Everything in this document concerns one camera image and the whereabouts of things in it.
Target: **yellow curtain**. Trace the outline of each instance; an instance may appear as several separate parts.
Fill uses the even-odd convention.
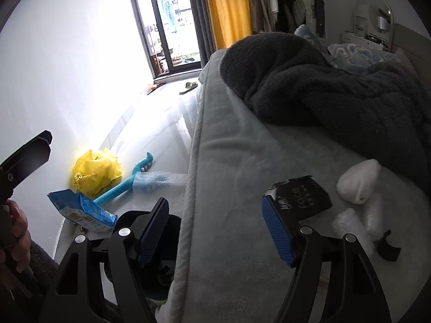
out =
[[[252,34],[248,0],[208,0],[208,4],[217,49]]]

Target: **round mirror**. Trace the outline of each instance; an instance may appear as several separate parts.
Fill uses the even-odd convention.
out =
[[[387,33],[394,24],[394,16],[385,0],[370,0],[368,16],[374,29],[382,34]]]

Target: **yellow plastic bag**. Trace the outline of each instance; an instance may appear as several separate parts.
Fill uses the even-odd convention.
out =
[[[76,160],[72,169],[72,184],[89,198],[96,198],[121,181],[123,166],[109,149],[87,153]]]

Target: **bubble wrap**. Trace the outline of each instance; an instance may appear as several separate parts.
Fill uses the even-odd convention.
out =
[[[380,193],[374,192],[365,203],[363,223],[372,240],[383,237],[383,205]]]
[[[339,213],[332,222],[332,228],[340,238],[342,238],[346,233],[354,234],[367,255],[370,256],[373,253],[374,246],[371,238],[354,209],[349,208]]]
[[[182,217],[187,175],[141,172],[133,181],[133,209],[151,211],[160,197],[169,202],[169,213]]]

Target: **gray mattress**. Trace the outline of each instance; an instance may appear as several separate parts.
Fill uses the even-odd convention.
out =
[[[303,221],[335,236],[331,222],[352,204],[335,186],[365,158],[339,145],[321,128],[264,124],[221,80],[217,51],[202,70],[202,103],[190,154],[175,280],[159,322],[272,322],[293,269],[280,260],[262,217],[262,195],[278,181],[312,175],[333,207]],[[371,262],[394,322],[402,317],[431,273],[429,200],[410,180],[383,168],[389,242],[402,248],[397,262],[376,253]],[[361,207],[355,207],[361,214]],[[319,320],[318,310],[313,321]]]

